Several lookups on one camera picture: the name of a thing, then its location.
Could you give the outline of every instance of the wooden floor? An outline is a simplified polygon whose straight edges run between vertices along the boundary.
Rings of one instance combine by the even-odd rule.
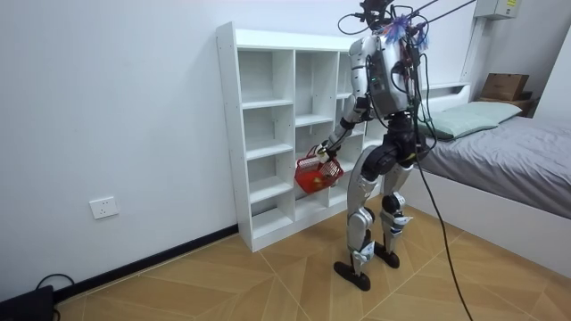
[[[379,199],[368,206],[378,212]],[[414,209],[396,252],[374,258],[372,289],[333,271],[348,260],[345,214],[251,253],[239,236],[64,302],[62,321],[468,320],[451,280],[437,220]],[[374,237],[381,239],[378,222]],[[475,320],[571,320],[571,280],[456,227],[448,236]]]

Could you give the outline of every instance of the humanoid robot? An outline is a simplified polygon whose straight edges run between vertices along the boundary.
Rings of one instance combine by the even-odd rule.
[[[349,50],[352,94],[348,105],[352,108],[345,110],[335,131],[318,148],[322,162],[331,160],[344,139],[351,135],[355,124],[388,120],[383,143],[368,147],[351,174],[347,193],[347,247],[351,265],[334,264],[337,274],[362,291],[370,289],[363,267],[373,254],[391,268],[400,266],[394,252],[395,241],[411,218],[403,214],[405,200],[399,191],[412,171],[413,163],[428,152],[426,139],[418,133],[414,121],[421,104],[418,43],[413,43],[419,29],[409,25],[405,36],[394,41],[388,39],[390,35],[387,36],[382,27],[393,22],[392,18],[385,18],[386,7],[392,1],[365,0],[360,4],[364,13],[353,14],[366,21],[373,32],[353,43]],[[384,237],[382,243],[377,243],[370,232],[375,213],[365,207],[365,201],[381,176],[384,197],[379,217]]]

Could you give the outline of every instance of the black baseboard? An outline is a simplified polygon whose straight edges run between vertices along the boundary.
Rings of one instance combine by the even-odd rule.
[[[196,250],[204,245],[221,240],[227,236],[238,233],[238,224],[223,228],[217,232],[197,238],[196,240],[180,244],[166,251],[154,254],[148,258],[140,259],[136,262],[127,264],[123,267],[115,268],[109,272],[105,272],[99,276],[88,278],[87,280],[77,282],[74,285],[64,287],[54,292],[55,304],[67,300],[74,295],[95,289],[98,286],[108,284],[122,277],[134,274],[138,271],[150,268],[154,265],[160,264],[168,259],[174,259],[179,255],[185,254],[192,250]]]

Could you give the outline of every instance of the pillow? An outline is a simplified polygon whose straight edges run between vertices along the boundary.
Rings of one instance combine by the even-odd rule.
[[[465,111],[461,108],[432,112],[432,120],[434,129],[436,129],[436,138],[442,140],[456,139],[480,130],[498,127],[496,121],[475,115],[470,110]],[[419,122],[418,128],[426,136],[432,136],[426,124]]]
[[[519,107],[509,103],[486,102],[467,103],[458,107],[454,107],[452,110],[462,110],[473,115],[485,117],[498,124],[518,115],[521,112]]]

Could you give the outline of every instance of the headboard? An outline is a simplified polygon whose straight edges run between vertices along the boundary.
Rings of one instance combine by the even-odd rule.
[[[422,97],[426,108],[426,86],[423,86]],[[452,83],[431,85],[428,96],[430,111],[446,111],[447,109],[468,103],[470,97],[469,83]]]

